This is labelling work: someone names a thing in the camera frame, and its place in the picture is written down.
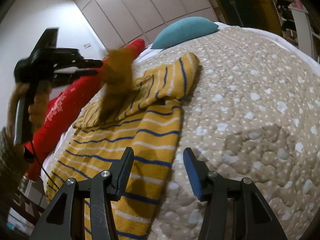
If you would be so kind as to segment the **wooden door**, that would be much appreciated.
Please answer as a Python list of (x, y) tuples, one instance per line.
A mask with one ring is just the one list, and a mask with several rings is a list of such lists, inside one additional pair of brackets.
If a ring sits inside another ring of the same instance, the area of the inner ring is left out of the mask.
[(217, 0), (229, 25), (255, 28), (282, 36), (280, 19), (272, 0)]

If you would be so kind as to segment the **teal pillow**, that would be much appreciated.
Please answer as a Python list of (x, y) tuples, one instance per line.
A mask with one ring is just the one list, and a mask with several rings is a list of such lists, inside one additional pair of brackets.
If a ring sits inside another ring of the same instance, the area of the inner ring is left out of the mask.
[(183, 18), (163, 29), (155, 38), (151, 49), (168, 49), (185, 41), (215, 33), (218, 28), (216, 23), (204, 17)]

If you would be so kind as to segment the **red long pillow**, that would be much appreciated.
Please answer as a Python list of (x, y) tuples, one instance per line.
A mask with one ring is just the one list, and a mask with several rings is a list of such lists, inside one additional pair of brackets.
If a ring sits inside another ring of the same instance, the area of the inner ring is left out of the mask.
[(106, 94), (98, 120), (104, 121), (122, 106), (132, 86), (132, 63), (144, 50), (145, 41), (138, 38), (120, 50), (111, 51), (103, 59), (103, 66), (97, 70), (97, 75), (78, 78), (58, 97), (49, 101), (43, 126), (34, 134), (32, 142), (25, 144), (38, 158), (25, 173), (28, 179), (38, 180), (44, 160), (55, 149), (62, 133), (67, 131), (82, 108), (103, 86), (106, 86)]

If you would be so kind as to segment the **white shelf unit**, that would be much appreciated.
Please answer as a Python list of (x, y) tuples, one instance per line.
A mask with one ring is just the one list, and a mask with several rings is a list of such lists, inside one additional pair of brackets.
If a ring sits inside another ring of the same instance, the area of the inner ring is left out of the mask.
[(298, 48), (319, 63), (319, 35), (313, 31), (308, 11), (289, 7), (296, 26)]

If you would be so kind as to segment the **beige dotted quilt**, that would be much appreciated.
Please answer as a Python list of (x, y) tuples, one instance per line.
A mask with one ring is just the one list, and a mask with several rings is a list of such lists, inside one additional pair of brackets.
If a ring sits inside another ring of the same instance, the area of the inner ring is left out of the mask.
[(197, 239), (205, 204), (192, 193), (183, 150), (193, 148), (228, 179), (251, 178), (276, 214), (288, 239), (301, 239), (319, 210), (319, 66), (300, 51), (274, 43), (262, 31), (227, 27), (133, 64), (134, 77), (193, 53), (200, 61), (195, 87), (181, 108), (176, 150), (162, 142), (171, 168), (135, 161), (129, 189), (145, 185), (159, 204), (124, 199), (113, 204), (121, 232), (148, 239)]

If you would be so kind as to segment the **yellow striped knit sweater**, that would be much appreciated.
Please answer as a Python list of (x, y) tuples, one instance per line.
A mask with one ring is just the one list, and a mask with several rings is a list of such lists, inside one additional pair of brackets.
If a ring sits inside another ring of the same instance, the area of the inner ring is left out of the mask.
[(120, 239), (146, 239), (181, 135), (182, 102), (198, 68), (196, 55), (185, 53), (172, 64), (145, 71), (133, 81), (122, 107), (105, 121), (98, 119), (101, 101), (88, 103), (60, 148), (45, 186), (47, 200), (67, 178), (92, 178), (131, 147), (130, 178), (112, 211)]

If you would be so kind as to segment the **white glossy wardrobe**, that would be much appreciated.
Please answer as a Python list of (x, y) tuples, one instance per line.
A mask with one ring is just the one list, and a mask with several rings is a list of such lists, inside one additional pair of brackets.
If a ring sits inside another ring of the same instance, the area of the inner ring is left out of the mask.
[(136, 38), (151, 44), (167, 26), (186, 17), (218, 20), (209, 0), (74, 0), (106, 49)]

